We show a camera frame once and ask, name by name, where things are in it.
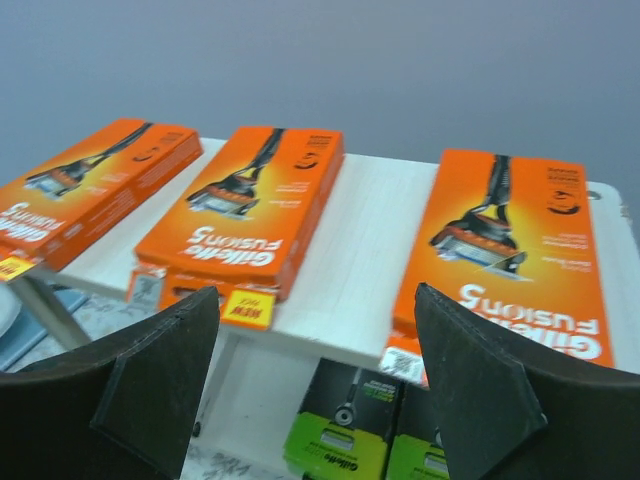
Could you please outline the floral table mat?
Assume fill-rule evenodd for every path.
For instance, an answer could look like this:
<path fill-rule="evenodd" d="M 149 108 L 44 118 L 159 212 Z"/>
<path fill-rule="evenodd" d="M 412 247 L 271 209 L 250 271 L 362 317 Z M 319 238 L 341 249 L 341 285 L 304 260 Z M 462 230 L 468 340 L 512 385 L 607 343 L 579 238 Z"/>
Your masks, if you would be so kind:
<path fill-rule="evenodd" d="M 92 339 L 113 333 L 151 315 L 150 311 L 130 307 L 123 301 L 74 289 L 59 289 L 55 294 Z M 59 343 L 45 335 L 12 363 L 8 372 L 16 372 L 62 352 Z M 273 473 L 213 448 L 190 446 L 181 479 L 289 479 L 289 476 Z"/>

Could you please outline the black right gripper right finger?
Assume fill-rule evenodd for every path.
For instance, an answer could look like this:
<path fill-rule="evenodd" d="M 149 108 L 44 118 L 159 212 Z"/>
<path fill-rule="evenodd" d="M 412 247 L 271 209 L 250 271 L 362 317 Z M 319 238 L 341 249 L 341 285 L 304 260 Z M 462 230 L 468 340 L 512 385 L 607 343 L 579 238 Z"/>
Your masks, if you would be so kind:
<path fill-rule="evenodd" d="M 414 314 L 452 478 L 638 478 L 637 374 L 545 347 L 426 283 Z"/>

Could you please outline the orange Gillette razor box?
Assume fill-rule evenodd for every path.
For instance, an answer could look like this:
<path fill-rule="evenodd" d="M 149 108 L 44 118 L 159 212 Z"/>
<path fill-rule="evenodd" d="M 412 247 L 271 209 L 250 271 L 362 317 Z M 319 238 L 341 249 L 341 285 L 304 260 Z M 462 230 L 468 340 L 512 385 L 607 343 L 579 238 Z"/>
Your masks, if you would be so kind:
<path fill-rule="evenodd" d="M 122 118 L 2 186 L 2 282 L 61 270 L 202 152 L 193 128 Z"/>
<path fill-rule="evenodd" d="M 222 322 L 269 329 L 344 158 L 339 131 L 239 128 L 136 245 L 128 301 L 163 310 L 214 287 Z"/>
<path fill-rule="evenodd" d="M 443 153 L 379 364 L 419 386 L 427 382 L 414 317 L 422 283 L 556 351 L 614 365 L 580 164 Z"/>

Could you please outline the black green razor box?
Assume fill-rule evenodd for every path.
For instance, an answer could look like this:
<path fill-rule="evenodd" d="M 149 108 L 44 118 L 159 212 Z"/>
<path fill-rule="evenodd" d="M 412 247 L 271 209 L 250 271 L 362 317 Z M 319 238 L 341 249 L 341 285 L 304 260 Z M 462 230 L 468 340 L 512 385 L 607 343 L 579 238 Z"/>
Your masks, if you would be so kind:
<path fill-rule="evenodd" d="M 431 392 L 407 384 L 391 446 L 386 479 L 449 479 Z"/>
<path fill-rule="evenodd" d="M 283 447 L 301 479 L 381 479 L 404 391 L 383 373 L 322 358 Z"/>

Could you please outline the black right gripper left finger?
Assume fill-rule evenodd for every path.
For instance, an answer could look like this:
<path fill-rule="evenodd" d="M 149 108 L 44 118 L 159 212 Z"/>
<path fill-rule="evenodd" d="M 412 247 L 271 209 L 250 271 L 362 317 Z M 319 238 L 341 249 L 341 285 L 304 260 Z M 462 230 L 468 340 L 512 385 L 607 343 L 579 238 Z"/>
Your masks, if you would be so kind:
<path fill-rule="evenodd" d="M 179 478 L 219 322 L 218 292 L 206 287 L 2 374 L 2 478 Z"/>

